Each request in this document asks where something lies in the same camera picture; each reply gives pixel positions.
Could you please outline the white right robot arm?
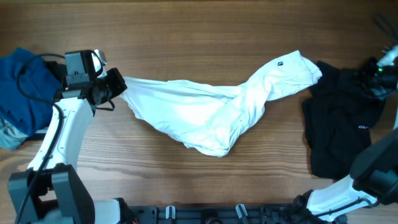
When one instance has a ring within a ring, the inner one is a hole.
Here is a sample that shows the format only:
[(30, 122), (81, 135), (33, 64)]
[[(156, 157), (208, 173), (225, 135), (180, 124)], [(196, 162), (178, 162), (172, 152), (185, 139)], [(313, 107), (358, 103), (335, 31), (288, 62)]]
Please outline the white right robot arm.
[[(383, 100), (397, 92), (397, 47), (382, 59), (370, 60), (358, 81), (368, 98)], [(340, 223), (341, 217), (358, 208), (397, 202), (397, 126), (361, 152), (350, 173), (320, 190), (299, 195), (292, 206), (291, 223)]]

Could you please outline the white t-shirt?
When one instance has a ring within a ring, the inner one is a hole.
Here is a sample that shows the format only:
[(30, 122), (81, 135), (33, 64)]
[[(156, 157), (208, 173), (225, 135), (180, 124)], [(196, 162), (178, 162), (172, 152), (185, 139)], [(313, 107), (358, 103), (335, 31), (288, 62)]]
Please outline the white t-shirt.
[(137, 119), (185, 147), (223, 157), (261, 119), (266, 102), (294, 95), (321, 77), (321, 70), (296, 50), (267, 62), (237, 86), (125, 77), (121, 98)]

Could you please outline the black t-shirt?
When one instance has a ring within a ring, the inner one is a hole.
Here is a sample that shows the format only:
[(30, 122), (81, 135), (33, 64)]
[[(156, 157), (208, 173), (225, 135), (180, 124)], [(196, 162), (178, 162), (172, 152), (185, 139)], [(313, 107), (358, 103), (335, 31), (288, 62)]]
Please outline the black t-shirt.
[(318, 61), (322, 77), (302, 102), (305, 137), (311, 149), (313, 175), (342, 179), (355, 157), (371, 145), (370, 128), (379, 121), (385, 100), (370, 98), (361, 88), (359, 70)]

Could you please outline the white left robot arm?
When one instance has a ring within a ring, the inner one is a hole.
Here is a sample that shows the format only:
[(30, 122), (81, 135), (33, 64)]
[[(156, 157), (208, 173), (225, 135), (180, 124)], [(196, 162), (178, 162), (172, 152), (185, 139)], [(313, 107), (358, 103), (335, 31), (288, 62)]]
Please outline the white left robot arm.
[(50, 104), (53, 115), (39, 152), (24, 172), (10, 176), (8, 191), (16, 223), (131, 223), (121, 198), (94, 202), (76, 167), (82, 140), (96, 110), (127, 86), (117, 68), (105, 70), (96, 50), (63, 55), (66, 74)]

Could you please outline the folded blue shirt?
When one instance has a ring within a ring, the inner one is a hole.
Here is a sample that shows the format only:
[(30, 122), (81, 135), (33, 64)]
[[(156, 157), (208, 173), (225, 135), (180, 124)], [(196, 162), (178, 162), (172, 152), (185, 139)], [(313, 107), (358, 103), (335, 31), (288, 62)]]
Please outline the folded blue shirt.
[(17, 79), (23, 64), (33, 56), (32, 52), (17, 48), (1, 58), (1, 117), (28, 136), (49, 124), (53, 109), (48, 103), (25, 97), (17, 84), (29, 96), (46, 100), (51, 100), (61, 87), (61, 82), (53, 76), (42, 58), (29, 62)]

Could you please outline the folded light grey garment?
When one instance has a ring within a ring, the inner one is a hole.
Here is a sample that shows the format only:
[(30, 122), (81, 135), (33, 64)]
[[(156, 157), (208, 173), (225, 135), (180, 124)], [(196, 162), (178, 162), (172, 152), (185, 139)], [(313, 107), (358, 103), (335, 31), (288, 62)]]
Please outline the folded light grey garment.
[(17, 149), (28, 138), (28, 136), (11, 123), (1, 118), (1, 132), (0, 132), (1, 148), (8, 150)]

